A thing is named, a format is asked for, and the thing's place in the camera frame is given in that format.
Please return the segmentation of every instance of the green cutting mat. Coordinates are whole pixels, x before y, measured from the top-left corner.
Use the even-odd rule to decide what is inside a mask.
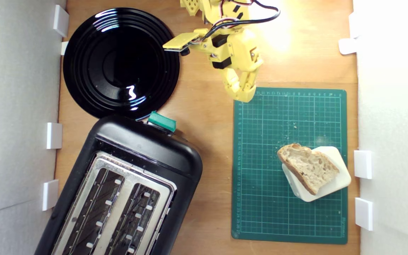
[[[347,165],[344,90],[260,87],[234,105],[232,236],[347,243],[347,188],[307,203],[295,197],[277,151],[298,142],[337,147]]]

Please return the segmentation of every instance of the black plate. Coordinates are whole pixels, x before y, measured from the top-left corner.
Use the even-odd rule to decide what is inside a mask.
[[[144,118],[168,100],[177,84],[178,53],[162,48],[172,38],[162,21],[144,11],[97,13],[68,42],[66,86],[76,103],[97,118],[114,113]]]

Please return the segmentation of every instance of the toaster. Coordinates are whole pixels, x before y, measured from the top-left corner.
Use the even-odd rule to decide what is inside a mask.
[[[175,121],[112,115],[89,132],[35,255],[169,254],[202,173]]]

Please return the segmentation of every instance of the wooden table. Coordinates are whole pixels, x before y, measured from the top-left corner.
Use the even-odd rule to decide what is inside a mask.
[[[341,56],[338,40],[349,35],[351,0],[263,0],[282,9],[278,19],[253,25],[265,64],[258,86],[345,89],[348,108],[348,160],[353,182],[348,188],[348,244],[316,245],[232,239],[231,166],[233,102],[219,73],[207,57],[193,52],[181,58],[180,79],[168,103],[159,111],[178,123],[187,140],[199,148],[204,169],[201,181],[175,242],[173,255],[300,254],[358,255],[360,230],[355,225],[353,153],[358,146],[357,76],[355,56]],[[205,27],[178,0],[68,0],[69,33],[87,18],[114,7],[133,7],[163,20],[174,34]],[[59,102],[63,148],[58,150],[56,178],[62,189],[88,131],[96,119],[70,97],[63,77]]]

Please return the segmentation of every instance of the white plate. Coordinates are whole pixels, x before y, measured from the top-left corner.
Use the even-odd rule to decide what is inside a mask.
[[[326,196],[337,190],[345,188],[352,181],[352,178],[350,178],[350,173],[348,172],[347,167],[345,166],[344,160],[336,147],[321,146],[313,149],[313,151],[319,151],[324,153],[328,157],[328,159],[340,170],[340,173],[331,182],[322,186],[317,192],[317,194],[314,196],[311,195],[311,193],[308,192],[305,189],[305,187],[303,187],[303,185],[300,183],[297,177],[295,177],[295,175],[291,171],[289,171],[285,164],[283,164],[282,165],[283,172],[286,175],[286,178],[288,179],[288,182],[290,184],[290,187],[292,188],[292,191],[294,192],[294,195],[296,195],[298,198],[305,202],[314,201],[320,197]]]

